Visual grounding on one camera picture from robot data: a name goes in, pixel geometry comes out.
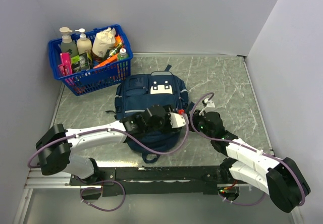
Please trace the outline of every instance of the pink package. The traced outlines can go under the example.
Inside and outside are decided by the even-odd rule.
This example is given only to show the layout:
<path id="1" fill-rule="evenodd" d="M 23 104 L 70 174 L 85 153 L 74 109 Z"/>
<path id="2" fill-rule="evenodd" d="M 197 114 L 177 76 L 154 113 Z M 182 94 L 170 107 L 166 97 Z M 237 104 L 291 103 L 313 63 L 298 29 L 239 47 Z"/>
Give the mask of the pink package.
<path id="1" fill-rule="evenodd" d="M 73 73 L 71 67 L 71 59 L 70 55 L 67 52 L 61 53 L 61 62 L 62 64 L 59 65 L 59 69 L 63 76 L 70 75 Z"/>

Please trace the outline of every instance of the orange item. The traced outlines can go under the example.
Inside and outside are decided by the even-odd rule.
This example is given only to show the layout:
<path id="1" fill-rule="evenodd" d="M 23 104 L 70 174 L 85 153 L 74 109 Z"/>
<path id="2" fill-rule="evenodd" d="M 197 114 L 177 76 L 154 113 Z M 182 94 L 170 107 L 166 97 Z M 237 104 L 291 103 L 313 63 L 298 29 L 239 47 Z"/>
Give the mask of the orange item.
<path id="1" fill-rule="evenodd" d="M 116 55 L 113 55 L 111 58 L 108 58 L 107 60 L 103 61 L 99 65 L 96 65 L 94 67 L 94 69 L 99 68 L 99 67 L 103 67 L 103 66 L 105 66 L 105 65 L 107 65 L 109 63 L 113 63 L 113 62 L 115 62 L 117 60 L 117 58 L 118 58 L 118 53 Z"/>
<path id="2" fill-rule="evenodd" d="M 116 36 L 116 44 L 115 44 L 115 46 L 117 46 L 120 42 L 123 43 L 121 37 Z"/>

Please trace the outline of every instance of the gray marble surface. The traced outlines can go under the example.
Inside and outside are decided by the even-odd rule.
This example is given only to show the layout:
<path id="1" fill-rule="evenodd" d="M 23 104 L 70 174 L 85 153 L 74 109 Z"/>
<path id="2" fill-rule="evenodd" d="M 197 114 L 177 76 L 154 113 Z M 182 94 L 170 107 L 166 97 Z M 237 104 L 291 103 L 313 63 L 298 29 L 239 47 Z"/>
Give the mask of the gray marble surface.
<path id="1" fill-rule="evenodd" d="M 207 92 L 214 92 L 213 101 L 230 132 L 250 145 L 269 153 L 260 114 L 252 93 L 248 76 L 240 57 L 134 57 L 131 74 L 170 71 L 184 80 L 191 101 L 196 101 Z M 117 86 L 111 86 L 82 96 L 75 96 L 64 88 L 55 124 L 65 128 L 87 128 L 115 121 L 113 114 L 105 110 L 114 108 Z M 93 157 L 99 166 L 198 166 L 219 165 L 224 156 L 217 153 L 208 140 L 190 132 L 189 139 L 178 152 L 161 156 L 154 164 L 145 164 L 139 153 L 130 150 L 127 144 L 109 144 L 78 153 Z"/>

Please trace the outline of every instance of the red wire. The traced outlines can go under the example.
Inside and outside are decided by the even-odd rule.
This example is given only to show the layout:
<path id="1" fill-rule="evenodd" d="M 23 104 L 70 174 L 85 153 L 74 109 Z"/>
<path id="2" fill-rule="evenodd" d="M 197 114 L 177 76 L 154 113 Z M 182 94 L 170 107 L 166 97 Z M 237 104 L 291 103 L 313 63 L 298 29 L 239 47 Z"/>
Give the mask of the red wire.
<path id="1" fill-rule="evenodd" d="M 238 181 L 237 181 L 237 180 L 235 180 L 232 186 L 225 187 L 225 189 L 226 189 L 226 190 L 232 189 L 232 188 L 233 188 L 237 183 L 238 183 Z"/>

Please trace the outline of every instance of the blue plastic basket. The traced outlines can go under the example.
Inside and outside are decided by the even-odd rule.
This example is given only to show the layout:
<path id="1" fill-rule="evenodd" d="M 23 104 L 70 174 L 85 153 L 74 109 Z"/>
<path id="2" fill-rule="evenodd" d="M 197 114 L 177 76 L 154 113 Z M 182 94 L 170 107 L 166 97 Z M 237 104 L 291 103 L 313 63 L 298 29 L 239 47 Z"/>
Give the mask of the blue plastic basket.
<path id="1" fill-rule="evenodd" d="M 131 59 L 133 54 L 128 38 L 120 25 L 96 28 L 93 31 L 86 32 L 85 35 L 93 43 L 96 34 L 109 27 L 115 28 L 117 35 L 121 37 L 124 43 L 124 48 L 127 50 L 129 57 L 97 69 L 83 70 L 75 74 L 63 76 L 58 68 L 58 65 L 61 64 L 60 53 L 62 51 L 60 46 L 62 39 L 55 39 L 48 43 L 49 61 L 55 79 L 61 80 L 77 96 L 118 84 L 131 75 Z M 72 34 L 71 38 L 76 41 L 80 38 L 80 35 Z"/>

